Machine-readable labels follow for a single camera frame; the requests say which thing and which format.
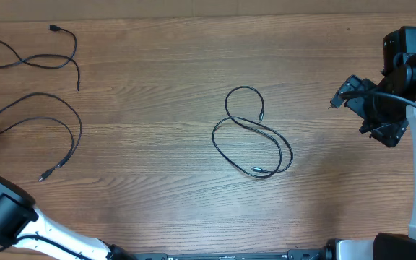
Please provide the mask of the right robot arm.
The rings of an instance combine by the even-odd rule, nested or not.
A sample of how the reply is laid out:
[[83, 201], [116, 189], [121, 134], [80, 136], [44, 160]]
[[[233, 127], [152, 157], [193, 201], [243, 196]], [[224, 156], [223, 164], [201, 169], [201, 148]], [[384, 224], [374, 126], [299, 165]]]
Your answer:
[[387, 147], [412, 136], [414, 200], [408, 233], [379, 233], [371, 240], [332, 239], [312, 259], [416, 259], [416, 27], [404, 26], [383, 39], [383, 79], [375, 84], [352, 75], [330, 101], [362, 118], [360, 133]]

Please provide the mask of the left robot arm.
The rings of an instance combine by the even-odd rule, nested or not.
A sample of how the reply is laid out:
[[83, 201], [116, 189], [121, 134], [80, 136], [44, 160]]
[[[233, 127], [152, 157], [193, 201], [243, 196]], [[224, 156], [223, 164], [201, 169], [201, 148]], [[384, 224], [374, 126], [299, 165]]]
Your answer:
[[0, 252], [25, 248], [55, 259], [134, 259], [116, 245], [75, 233], [46, 217], [35, 199], [0, 176]]

